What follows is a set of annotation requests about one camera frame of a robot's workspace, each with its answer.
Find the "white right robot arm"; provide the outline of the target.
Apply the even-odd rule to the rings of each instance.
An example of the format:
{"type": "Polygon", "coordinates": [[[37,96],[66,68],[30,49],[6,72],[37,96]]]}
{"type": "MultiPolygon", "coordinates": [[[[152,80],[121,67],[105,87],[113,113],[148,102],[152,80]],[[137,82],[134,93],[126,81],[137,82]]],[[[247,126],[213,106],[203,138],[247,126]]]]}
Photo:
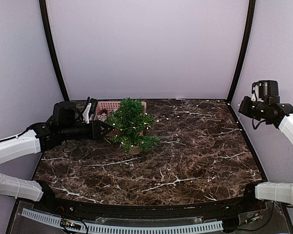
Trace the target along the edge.
{"type": "Polygon", "coordinates": [[[273,125],[281,133],[276,139],[273,139],[272,131],[260,136],[264,143],[272,144],[260,146],[260,152],[272,160],[272,165],[264,160],[272,181],[248,184],[239,207],[249,212],[258,204],[258,200],[270,200],[293,207],[293,106],[280,101],[275,80],[254,82],[251,93],[251,97],[244,97],[238,112],[259,123],[273,125]]]}

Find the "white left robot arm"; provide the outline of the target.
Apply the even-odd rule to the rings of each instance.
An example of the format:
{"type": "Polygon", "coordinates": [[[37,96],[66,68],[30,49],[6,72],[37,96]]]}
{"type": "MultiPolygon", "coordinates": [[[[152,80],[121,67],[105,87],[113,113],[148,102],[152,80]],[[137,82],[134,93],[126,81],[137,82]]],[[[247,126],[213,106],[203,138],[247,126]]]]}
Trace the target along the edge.
{"type": "MultiPolygon", "coordinates": [[[[0,165],[22,156],[46,152],[64,141],[102,139],[113,128],[92,119],[97,104],[97,100],[92,98],[80,111],[73,102],[56,103],[52,116],[46,122],[34,123],[22,133],[0,140],[0,165]]],[[[49,213],[59,209],[53,190],[40,180],[24,180],[0,173],[0,195],[40,202],[49,213]]]]}

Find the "white snowflake ornament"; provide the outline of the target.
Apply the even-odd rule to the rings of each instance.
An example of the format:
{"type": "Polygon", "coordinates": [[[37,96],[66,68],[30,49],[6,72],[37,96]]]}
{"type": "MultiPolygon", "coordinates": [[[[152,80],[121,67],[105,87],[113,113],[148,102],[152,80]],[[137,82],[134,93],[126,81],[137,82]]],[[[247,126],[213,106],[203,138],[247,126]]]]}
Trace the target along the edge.
{"type": "Polygon", "coordinates": [[[105,122],[107,120],[107,114],[102,113],[102,114],[97,115],[97,120],[105,122]]]}

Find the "beige tree pot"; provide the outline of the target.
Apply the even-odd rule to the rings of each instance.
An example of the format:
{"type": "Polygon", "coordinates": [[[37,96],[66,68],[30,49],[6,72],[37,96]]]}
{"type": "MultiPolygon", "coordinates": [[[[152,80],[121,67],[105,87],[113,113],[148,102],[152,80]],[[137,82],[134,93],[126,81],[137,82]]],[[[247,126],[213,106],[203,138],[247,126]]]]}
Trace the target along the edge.
{"type": "Polygon", "coordinates": [[[131,146],[130,150],[129,150],[129,154],[130,155],[137,155],[141,152],[141,147],[140,146],[131,146]]]}

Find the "pink plastic basket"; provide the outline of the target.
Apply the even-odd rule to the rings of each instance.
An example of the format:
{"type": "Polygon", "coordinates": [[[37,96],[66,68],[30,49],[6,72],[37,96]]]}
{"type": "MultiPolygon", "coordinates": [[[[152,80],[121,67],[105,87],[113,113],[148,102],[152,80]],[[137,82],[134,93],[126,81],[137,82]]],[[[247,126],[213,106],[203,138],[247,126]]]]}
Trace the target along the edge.
{"type": "MultiPolygon", "coordinates": [[[[97,120],[97,115],[106,113],[107,117],[109,117],[109,114],[111,112],[115,112],[120,107],[120,101],[98,101],[98,105],[96,108],[96,113],[94,115],[93,120],[97,120]]],[[[143,105],[143,114],[147,112],[147,103],[142,101],[141,104],[143,105]]]]}

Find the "small green christmas tree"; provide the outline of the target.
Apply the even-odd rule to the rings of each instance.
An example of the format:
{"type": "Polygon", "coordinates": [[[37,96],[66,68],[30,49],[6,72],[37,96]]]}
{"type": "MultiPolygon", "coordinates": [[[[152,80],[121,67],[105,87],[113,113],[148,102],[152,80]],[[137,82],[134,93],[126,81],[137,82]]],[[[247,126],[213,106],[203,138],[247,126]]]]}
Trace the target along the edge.
{"type": "Polygon", "coordinates": [[[144,135],[155,119],[151,114],[143,114],[140,100],[125,98],[121,101],[117,111],[111,112],[107,124],[112,125],[119,134],[110,136],[113,143],[120,143],[122,149],[128,153],[131,146],[140,146],[141,152],[146,152],[160,142],[159,137],[144,135]]]}

